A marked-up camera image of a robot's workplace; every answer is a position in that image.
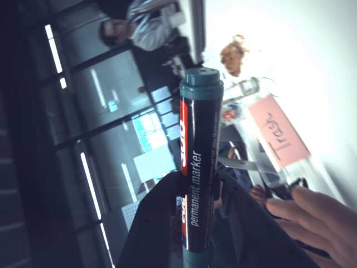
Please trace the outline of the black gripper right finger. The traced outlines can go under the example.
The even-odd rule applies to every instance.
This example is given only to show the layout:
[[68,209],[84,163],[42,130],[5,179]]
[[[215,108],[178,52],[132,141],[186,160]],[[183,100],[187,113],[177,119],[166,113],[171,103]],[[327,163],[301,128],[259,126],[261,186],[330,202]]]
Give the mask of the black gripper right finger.
[[216,177],[238,267],[318,267],[233,177]]

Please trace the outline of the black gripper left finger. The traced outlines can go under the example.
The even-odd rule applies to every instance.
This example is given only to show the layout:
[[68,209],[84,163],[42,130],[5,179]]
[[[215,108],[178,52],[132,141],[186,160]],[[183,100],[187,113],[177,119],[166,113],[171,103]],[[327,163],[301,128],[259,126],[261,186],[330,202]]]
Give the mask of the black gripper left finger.
[[117,267],[170,267],[171,216],[183,178],[174,171],[140,201]]

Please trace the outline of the person's right hand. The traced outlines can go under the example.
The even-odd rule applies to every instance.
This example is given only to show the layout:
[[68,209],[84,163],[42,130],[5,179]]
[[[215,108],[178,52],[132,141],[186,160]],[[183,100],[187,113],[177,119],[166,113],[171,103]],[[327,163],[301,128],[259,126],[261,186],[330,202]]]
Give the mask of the person's right hand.
[[250,195],[294,240],[325,251],[322,257],[306,251],[319,267],[356,267],[356,212],[338,200],[294,186],[290,200],[267,198],[259,185]]

